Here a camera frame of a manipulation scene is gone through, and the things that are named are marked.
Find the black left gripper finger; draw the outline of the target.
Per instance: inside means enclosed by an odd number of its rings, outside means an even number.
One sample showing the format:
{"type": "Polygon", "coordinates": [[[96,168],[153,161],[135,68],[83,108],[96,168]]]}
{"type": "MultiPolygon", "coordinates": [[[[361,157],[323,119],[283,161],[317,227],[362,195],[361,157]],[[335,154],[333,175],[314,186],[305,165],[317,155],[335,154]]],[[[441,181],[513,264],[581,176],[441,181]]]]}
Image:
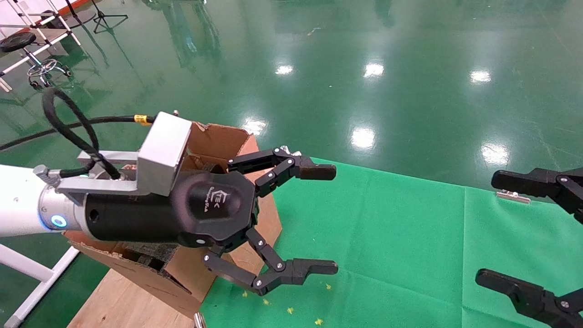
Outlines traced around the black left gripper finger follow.
{"type": "Polygon", "coordinates": [[[257,197],[269,195],[293,177],[330,181],[337,176],[335,165],[314,163],[309,156],[294,155],[285,147],[237,156],[228,160],[227,168],[229,172],[243,175],[268,170],[254,182],[257,197]]]}
{"type": "Polygon", "coordinates": [[[222,259],[220,251],[209,251],[204,256],[203,262],[212,273],[259,296],[265,296],[280,285],[302,285],[311,274],[335,275],[338,273],[338,265],[333,260],[282,260],[254,228],[246,231],[244,240],[267,266],[267,270],[262,274],[257,276],[222,259]]]}

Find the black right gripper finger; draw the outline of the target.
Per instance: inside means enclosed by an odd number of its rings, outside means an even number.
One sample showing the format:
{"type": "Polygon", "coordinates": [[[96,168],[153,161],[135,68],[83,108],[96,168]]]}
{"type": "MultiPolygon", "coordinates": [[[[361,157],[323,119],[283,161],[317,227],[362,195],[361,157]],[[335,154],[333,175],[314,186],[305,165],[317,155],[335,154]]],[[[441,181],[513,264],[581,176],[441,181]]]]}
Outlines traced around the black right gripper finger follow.
{"type": "Polygon", "coordinates": [[[478,285],[506,295],[516,312],[551,328],[581,328],[583,289],[556,296],[540,285],[482,268],[476,273],[478,285]]]}
{"type": "Polygon", "coordinates": [[[548,197],[577,222],[583,222],[582,168],[563,172],[535,168],[528,174],[498,170],[493,174],[491,186],[521,195],[548,197]]]}

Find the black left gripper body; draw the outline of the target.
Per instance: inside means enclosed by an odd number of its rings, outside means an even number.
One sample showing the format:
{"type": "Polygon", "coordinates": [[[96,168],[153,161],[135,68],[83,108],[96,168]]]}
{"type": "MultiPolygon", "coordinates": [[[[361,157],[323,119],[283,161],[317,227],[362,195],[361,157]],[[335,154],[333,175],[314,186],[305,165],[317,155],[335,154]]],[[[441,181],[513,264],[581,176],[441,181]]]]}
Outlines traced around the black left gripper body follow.
{"type": "Polygon", "coordinates": [[[87,195],[85,232],[100,241],[232,251],[257,223],[256,187],[239,172],[181,174],[168,196],[87,195]]]}

